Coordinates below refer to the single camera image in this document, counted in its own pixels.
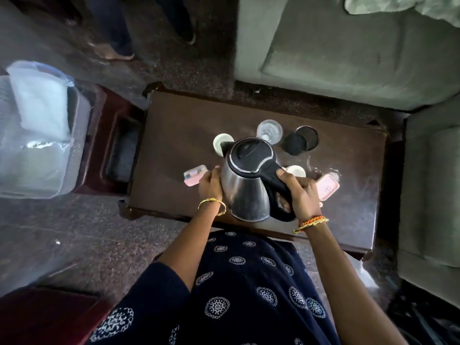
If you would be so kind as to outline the dark red chair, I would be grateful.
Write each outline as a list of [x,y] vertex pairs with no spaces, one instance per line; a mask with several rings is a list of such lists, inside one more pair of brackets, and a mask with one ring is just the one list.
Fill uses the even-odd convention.
[[0,298],[0,345],[85,345],[112,307],[101,296],[19,288]]

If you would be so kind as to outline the black tumbler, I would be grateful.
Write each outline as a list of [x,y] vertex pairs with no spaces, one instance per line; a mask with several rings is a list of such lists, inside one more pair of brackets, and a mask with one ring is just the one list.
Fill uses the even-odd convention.
[[310,126],[300,126],[285,138],[282,148],[291,156],[299,156],[315,149],[318,144],[318,132]]

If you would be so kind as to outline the pink box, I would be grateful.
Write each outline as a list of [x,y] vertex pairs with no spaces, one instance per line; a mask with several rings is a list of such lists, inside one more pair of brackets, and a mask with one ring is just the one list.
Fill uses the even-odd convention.
[[183,173],[184,183],[188,187],[198,185],[205,173],[208,172],[208,169],[205,165],[199,165],[192,169],[189,169]]
[[335,175],[326,173],[316,180],[316,187],[319,201],[324,202],[340,188],[340,184]]

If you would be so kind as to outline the dark wooden coffee table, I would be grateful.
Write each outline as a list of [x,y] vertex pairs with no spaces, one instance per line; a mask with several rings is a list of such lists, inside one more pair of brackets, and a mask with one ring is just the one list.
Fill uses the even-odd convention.
[[275,120],[284,135],[312,127],[319,143],[299,156],[275,146],[282,166],[299,165],[308,175],[336,174],[339,189],[322,207],[342,249],[367,253],[374,248],[386,136],[374,127],[352,127],[330,121],[253,109],[241,104],[164,89],[149,93],[149,107],[133,168],[129,198],[119,202],[120,215],[144,215],[188,222],[197,211],[197,186],[183,173],[199,165],[209,169],[223,158],[213,148],[221,133],[235,140],[256,134],[263,120]]

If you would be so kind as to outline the light green cloth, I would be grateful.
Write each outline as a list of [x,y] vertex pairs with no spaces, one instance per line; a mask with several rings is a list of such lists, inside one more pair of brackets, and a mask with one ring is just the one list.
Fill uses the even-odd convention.
[[423,16],[460,28],[460,0],[345,0],[344,8],[351,15],[414,9]]

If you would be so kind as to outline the clear plastic bag with linens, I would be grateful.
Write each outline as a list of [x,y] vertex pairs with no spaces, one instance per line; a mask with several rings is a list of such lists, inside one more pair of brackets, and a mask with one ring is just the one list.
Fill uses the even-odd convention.
[[91,105],[74,78],[16,61],[0,76],[0,198],[51,199],[76,186]]

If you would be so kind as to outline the grey sofa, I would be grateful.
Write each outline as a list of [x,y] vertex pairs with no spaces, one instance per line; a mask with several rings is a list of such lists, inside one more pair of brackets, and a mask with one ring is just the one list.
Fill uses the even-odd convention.
[[345,0],[239,0],[234,78],[413,110],[460,93],[460,28]]

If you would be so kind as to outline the steel electric kettle black handle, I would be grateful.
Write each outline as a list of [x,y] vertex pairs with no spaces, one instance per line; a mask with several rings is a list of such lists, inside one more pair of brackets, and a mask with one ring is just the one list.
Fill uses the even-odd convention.
[[296,219],[278,203],[277,195],[292,206],[291,192],[277,176],[281,166],[270,143],[256,138],[224,141],[220,181],[230,213],[244,222],[261,222],[273,218],[281,222]]

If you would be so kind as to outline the dark wooden side table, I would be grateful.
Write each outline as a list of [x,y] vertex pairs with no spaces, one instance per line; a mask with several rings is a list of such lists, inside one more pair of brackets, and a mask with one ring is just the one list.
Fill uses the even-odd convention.
[[125,196],[145,111],[104,86],[80,81],[80,88],[92,107],[72,193]]

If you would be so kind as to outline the clear drinking glass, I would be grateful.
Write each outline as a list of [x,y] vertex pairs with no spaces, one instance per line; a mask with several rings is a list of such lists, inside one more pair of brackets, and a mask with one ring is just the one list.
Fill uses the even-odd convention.
[[256,131],[256,137],[271,145],[279,143],[283,137],[282,126],[275,120],[262,121]]

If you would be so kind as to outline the navy printed dress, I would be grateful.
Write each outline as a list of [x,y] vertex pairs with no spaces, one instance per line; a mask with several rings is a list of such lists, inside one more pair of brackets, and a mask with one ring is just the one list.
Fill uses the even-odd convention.
[[192,290],[154,261],[87,345],[340,345],[296,248],[211,232]]

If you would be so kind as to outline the gold bangle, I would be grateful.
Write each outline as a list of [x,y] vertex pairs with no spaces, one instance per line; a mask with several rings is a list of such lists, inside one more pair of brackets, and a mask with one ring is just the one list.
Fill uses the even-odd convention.
[[202,200],[202,201],[199,203],[198,210],[201,208],[201,206],[202,206],[204,203],[207,203],[207,202],[219,203],[219,207],[222,207],[222,208],[223,208],[220,212],[218,212],[218,213],[216,214],[216,216],[221,216],[221,215],[226,214],[226,212],[227,212],[227,206],[226,206],[226,204],[225,204],[222,200],[219,200],[219,199],[214,198],[214,197],[210,197],[210,198],[206,198],[206,199]]

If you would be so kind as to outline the person's right hand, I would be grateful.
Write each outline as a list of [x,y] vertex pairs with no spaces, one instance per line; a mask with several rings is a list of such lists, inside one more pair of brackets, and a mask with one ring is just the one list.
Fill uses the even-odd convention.
[[310,178],[293,176],[293,188],[288,188],[292,203],[277,195],[280,205],[288,212],[294,212],[299,224],[322,215],[316,182]]

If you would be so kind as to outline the person's left hand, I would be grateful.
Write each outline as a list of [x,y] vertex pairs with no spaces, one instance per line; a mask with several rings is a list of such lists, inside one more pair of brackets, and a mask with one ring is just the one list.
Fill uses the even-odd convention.
[[206,198],[214,197],[219,200],[223,199],[223,192],[221,184],[208,184],[207,183],[207,173],[202,177],[199,182],[199,195],[200,199],[204,200]]

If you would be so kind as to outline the person's right forearm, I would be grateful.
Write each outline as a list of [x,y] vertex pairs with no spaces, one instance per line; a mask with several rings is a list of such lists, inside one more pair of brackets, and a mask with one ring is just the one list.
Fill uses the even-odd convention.
[[326,223],[303,229],[342,345],[408,345],[376,303]]

